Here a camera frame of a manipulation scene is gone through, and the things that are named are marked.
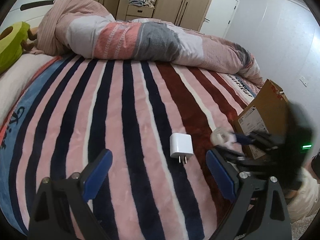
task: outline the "white door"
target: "white door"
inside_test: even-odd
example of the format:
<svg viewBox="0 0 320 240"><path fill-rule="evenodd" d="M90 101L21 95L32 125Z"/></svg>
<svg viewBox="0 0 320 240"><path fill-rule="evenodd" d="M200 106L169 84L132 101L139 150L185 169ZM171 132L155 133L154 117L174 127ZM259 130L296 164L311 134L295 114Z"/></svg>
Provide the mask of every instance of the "white door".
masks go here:
<svg viewBox="0 0 320 240"><path fill-rule="evenodd" d="M212 0L200 32L224 38L237 5L237 0Z"/></svg>

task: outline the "dark red stripe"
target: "dark red stripe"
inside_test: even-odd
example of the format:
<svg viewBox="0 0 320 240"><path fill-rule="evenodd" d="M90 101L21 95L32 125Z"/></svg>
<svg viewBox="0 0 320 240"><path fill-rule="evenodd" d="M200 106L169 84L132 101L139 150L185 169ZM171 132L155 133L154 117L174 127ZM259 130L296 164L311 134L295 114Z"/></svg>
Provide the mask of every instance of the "dark red stripe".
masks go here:
<svg viewBox="0 0 320 240"><path fill-rule="evenodd" d="M220 85L222 85L229 94L233 97L233 99L239 104L239 106L242 109L245 109L247 107L247 104L242 101L242 99L236 94L234 89L228 85L228 83L217 73L214 71L208 71L218 82Z"/></svg>
<svg viewBox="0 0 320 240"><path fill-rule="evenodd" d="M190 72L196 77L200 84L207 90L212 99L217 103L220 111L227 117L228 122L233 125L233 121L238 117L237 111L229 104L227 99L222 95L209 79L195 67L188 67Z"/></svg>
<svg viewBox="0 0 320 240"><path fill-rule="evenodd" d="M207 117L173 67L169 63L157 62L156 65L167 85L173 101L178 107L186 132L192 137L193 150L200 164L205 181L210 188L212 199L216 204L217 220L218 223L220 223L230 206L230 202L222 197L206 164L205 154L213 147L210 141L212 131L209 127Z"/></svg>

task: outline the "blue gripper pad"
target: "blue gripper pad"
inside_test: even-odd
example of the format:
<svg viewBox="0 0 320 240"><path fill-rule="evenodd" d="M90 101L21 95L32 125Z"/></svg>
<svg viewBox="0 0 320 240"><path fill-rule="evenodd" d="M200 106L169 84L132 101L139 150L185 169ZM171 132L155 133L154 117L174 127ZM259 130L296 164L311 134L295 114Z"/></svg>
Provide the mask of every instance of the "blue gripper pad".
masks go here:
<svg viewBox="0 0 320 240"><path fill-rule="evenodd" d="M235 183L232 178L228 175L226 169L223 167L221 162L225 162L225 164L232 166L230 163L227 163L223 158L217 154L214 154L212 150L209 150L206 154L206 162L207 166L216 181L219 190L222 193L222 196L225 199L230 200L231 202L236 200L236 189Z"/></svg>
<svg viewBox="0 0 320 240"><path fill-rule="evenodd" d="M94 199L108 171L112 165L112 152L108 149L103 150L97 159L88 164L81 175L84 175L82 198L85 202Z"/></svg>

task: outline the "cardboard box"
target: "cardboard box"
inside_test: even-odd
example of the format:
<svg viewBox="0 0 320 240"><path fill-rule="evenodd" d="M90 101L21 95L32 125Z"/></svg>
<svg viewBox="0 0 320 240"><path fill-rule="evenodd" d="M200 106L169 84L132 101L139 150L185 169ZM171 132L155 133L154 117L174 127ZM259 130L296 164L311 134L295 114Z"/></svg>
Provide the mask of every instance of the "cardboard box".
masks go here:
<svg viewBox="0 0 320 240"><path fill-rule="evenodd" d="M235 132L248 134L261 130L271 134L284 135L288 99L281 87L267 79L255 99L234 121ZM253 159L264 159L265 153L254 146L244 146L244 153Z"/></svg>

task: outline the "white headboard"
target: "white headboard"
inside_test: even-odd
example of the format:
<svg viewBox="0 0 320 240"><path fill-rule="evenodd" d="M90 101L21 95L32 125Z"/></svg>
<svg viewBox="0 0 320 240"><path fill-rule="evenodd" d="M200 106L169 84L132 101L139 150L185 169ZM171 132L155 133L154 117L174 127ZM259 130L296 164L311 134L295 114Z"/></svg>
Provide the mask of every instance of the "white headboard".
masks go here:
<svg viewBox="0 0 320 240"><path fill-rule="evenodd" d="M17 0L0 26L0 33L16 22L27 22L38 27L42 18L52 8L53 0Z"/></svg>

